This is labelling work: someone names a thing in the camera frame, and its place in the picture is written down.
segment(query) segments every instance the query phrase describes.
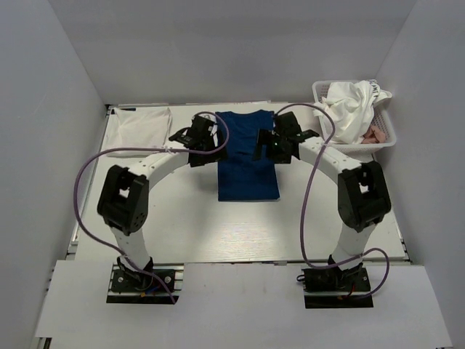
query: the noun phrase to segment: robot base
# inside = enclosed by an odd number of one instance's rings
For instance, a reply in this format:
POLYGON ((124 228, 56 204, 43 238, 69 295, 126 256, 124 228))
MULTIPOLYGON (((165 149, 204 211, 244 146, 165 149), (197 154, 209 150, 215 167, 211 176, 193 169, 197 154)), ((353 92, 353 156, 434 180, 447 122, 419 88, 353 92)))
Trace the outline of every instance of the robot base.
POLYGON ((304 269, 304 301, 306 309, 372 308, 371 296, 359 296, 371 290, 365 268, 350 283, 336 288, 328 280, 327 270, 304 269))
MULTIPOLYGON (((183 270, 183 267, 174 266, 157 266, 156 269, 153 269, 154 274, 165 281, 176 301, 182 288, 183 270)), ((165 289, 160 285, 153 292, 145 294, 145 291, 150 291, 156 286, 157 284, 152 284, 145 290, 138 289, 130 278, 117 265, 114 265, 108 287, 107 303, 173 304, 165 289)))

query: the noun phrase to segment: plastic basket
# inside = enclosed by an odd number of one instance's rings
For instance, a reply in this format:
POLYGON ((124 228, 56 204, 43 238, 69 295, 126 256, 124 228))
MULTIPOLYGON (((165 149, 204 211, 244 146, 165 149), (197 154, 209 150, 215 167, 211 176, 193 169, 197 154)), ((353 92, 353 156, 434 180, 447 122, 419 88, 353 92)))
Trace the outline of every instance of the plastic basket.
MULTIPOLYGON (((312 85, 313 90, 313 97, 315 98, 315 102, 321 102, 321 97, 326 97, 328 95, 329 86, 331 82, 335 81, 350 81, 350 82, 358 82, 357 80, 330 80, 330 81, 316 81, 312 85)), ((325 124, 323 122, 323 118, 325 116, 319 116, 321 129, 323 131, 323 137, 326 139, 329 136, 330 130, 326 129, 325 124)), ((392 127, 391 121, 389 120, 389 116, 387 111, 384 109, 383 105, 378 105, 374 108, 374 117, 373 121, 371 122, 372 125, 379 127, 379 129, 384 132, 386 135, 386 142, 378 143, 378 144, 336 144, 333 143, 332 147, 341 151, 345 154, 350 153, 365 153, 371 154, 375 151, 378 151, 381 148, 385 147, 392 147, 396 143, 396 136, 394 133, 394 128, 392 127)))

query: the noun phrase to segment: folded white cloth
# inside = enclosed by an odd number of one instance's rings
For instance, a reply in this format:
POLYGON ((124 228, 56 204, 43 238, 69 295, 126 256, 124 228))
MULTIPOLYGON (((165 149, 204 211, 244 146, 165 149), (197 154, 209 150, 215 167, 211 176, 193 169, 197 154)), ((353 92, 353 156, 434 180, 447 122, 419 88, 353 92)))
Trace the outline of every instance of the folded white cloth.
MULTIPOLYGON (((388 91, 382 90, 376 80, 352 83, 338 81, 331 83, 328 96, 322 102, 315 103, 334 120, 336 133, 335 143, 358 144, 373 120, 373 107, 392 97, 388 91)), ((314 114, 323 117, 326 131, 330 134, 332 127, 328 118, 320 111, 314 114)))
MULTIPOLYGON (((165 144, 171 127, 171 111, 137 108, 135 111, 114 109, 105 133, 104 149, 136 147, 161 148, 165 144)), ((146 156, 146 151, 116 151, 108 156, 146 156)))

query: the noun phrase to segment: white wall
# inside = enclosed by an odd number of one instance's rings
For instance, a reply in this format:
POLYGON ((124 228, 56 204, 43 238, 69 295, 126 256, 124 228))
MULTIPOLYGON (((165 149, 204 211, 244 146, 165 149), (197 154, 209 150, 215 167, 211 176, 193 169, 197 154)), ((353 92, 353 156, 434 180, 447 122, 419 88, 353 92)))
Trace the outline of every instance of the white wall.
POLYGON ((187 103, 373 78, 415 0, 50 3, 105 103, 187 103))
POLYGON ((377 76, 396 146, 379 154, 407 248, 465 348, 465 1, 418 0, 377 76))
POLYGON ((105 108, 47 0, 4 0, 0 47, 0 346, 23 349, 105 108))

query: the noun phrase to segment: blue t-shirt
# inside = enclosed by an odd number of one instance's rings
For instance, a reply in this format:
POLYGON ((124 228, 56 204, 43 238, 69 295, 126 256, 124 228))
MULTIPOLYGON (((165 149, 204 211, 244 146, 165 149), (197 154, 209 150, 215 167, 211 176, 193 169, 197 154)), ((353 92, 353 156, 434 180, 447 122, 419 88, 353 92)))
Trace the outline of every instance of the blue t-shirt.
MULTIPOLYGON (((259 129, 273 129, 272 111, 217 112, 230 130, 227 160, 218 163, 218 200, 253 201, 279 198, 275 164, 264 156, 252 161, 259 129)), ((225 129, 218 123, 225 135, 225 129)))

